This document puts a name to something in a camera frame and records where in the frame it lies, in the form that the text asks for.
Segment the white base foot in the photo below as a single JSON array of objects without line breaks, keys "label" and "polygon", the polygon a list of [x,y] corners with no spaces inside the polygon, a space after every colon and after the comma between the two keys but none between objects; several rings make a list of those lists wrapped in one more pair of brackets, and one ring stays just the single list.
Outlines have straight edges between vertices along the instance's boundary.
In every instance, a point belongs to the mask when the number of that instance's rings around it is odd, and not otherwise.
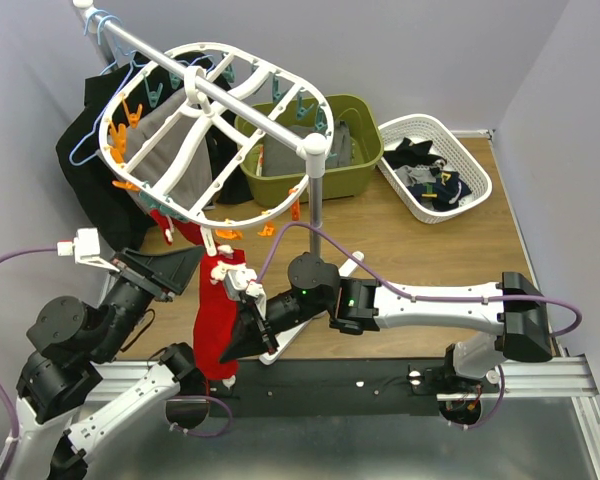
[{"label": "white base foot", "polygon": [[[364,254],[362,252],[353,252],[353,256],[356,257],[360,261],[364,260]],[[353,272],[355,272],[356,268],[358,268],[358,265],[353,260],[348,259],[346,262],[344,262],[344,264],[339,269],[340,276],[348,277],[351,274],[353,274]],[[319,317],[323,316],[324,313],[316,315],[313,318],[319,318]],[[274,353],[273,355],[269,355],[268,353],[263,353],[262,355],[260,355],[260,361],[262,363],[264,363],[265,365],[271,365],[273,362],[275,362],[280,357],[280,355],[282,355],[282,353],[287,349],[287,347],[291,344],[293,339],[296,338],[298,336],[298,334],[307,325],[309,325],[309,322],[304,322],[304,323],[301,323],[300,325],[298,325],[297,327],[292,328],[291,330],[287,330],[286,332],[282,332],[282,333],[278,334],[278,336],[276,337],[278,340],[278,343],[280,344],[280,346],[278,347],[278,351],[276,353]]]}]

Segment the green laundry basket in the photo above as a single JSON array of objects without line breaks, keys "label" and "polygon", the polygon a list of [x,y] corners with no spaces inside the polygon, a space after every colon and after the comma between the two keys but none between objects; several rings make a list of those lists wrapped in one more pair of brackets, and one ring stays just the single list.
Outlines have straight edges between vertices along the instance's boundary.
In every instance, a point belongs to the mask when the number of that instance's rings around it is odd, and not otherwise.
[{"label": "green laundry basket", "polygon": [[[349,126],[353,143],[353,157],[351,166],[327,170],[323,182],[323,197],[340,198],[359,195],[364,192],[371,179],[371,172],[383,154],[383,142],[373,118],[369,105],[359,97],[353,95],[332,95],[326,97],[333,113],[334,122],[344,121]],[[303,99],[302,106],[309,108],[316,104],[315,98]],[[273,103],[255,105],[253,108],[268,115],[273,110]],[[286,110],[277,118],[277,122],[284,126],[302,125],[311,127],[315,121],[315,110],[302,120],[296,119],[296,101],[290,102]],[[236,129],[246,136],[251,136],[256,127],[243,118],[238,117],[235,122]],[[247,155],[240,168],[247,176],[249,188],[255,201],[266,208],[279,205],[289,195],[293,188],[302,179],[303,174],[282,175],[279,177],[258,177],[256,166],[260,155],[260,145],[257,144]],[[300,197],[301,202],[308,201],[307,192]]]}]

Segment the gray wall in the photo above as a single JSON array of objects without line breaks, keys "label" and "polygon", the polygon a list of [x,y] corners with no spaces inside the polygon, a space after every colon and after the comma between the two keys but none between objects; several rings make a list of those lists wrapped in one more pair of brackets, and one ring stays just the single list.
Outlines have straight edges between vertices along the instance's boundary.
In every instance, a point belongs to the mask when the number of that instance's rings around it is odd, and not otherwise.
[{"label": "gray wall", "polygon": [[[82,108],[84,78],[100,65],[66,2],[0,2],[0,255],[53,246],[88,225],[54,146]],[[53,254],[0,267],[0,379],[10,395],[32,351],[25,332],[40,308],[62,294],[95,301],[103,278]],[[8,431],[0,403],[0,450]]]},{"label": "gray wall", "polygon": [[600,0],[569,3],[495,138],[540,286],[584,310],[564,343],[600,387]]},{"label": "gray wall", "polygon": [[[566,4],[98,2],[161,49],[197,41],[228,43],[305,77],[325,94],[360,95],[380,122],[424,112],[455,129],[493,128],[500,122]],[[262,100],[270,101],[268,87],[262,90]]]}]

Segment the gray floor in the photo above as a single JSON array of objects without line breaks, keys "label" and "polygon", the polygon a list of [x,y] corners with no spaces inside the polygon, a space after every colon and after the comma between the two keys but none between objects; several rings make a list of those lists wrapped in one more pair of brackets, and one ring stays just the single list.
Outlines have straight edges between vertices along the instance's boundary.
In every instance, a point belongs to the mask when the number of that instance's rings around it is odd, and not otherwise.
[{"label": "gray floor", "polygon": [[491,422],[468,432],[404,415],[250,418],[220,438],[197,439],[169,432],[161,413],[122,433],[87,478],[595,478],[568,399],[505,399]]}]

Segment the white laundry basket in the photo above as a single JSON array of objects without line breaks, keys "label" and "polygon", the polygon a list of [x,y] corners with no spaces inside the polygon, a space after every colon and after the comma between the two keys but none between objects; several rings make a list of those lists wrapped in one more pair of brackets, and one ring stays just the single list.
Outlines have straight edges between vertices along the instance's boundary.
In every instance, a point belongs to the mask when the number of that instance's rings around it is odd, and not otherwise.
[{"label": "white laundry basket", "polygon": [[385,151],[395,150],[404,137],[408,137],[414,143],[432,140],[431,153],[447,160],[471,189],[471,195],[460,199],[458,208],[448,212],[430,210],[423,207],[411,195],[386,160],[380,159],[378,168],[411,213],[421,222],[429,224],[444,222],[480,205],[491,195],[491,179],[487,173],[438,119],[423,114],[407,115],[384,123],[378,129],[384,141]]}]

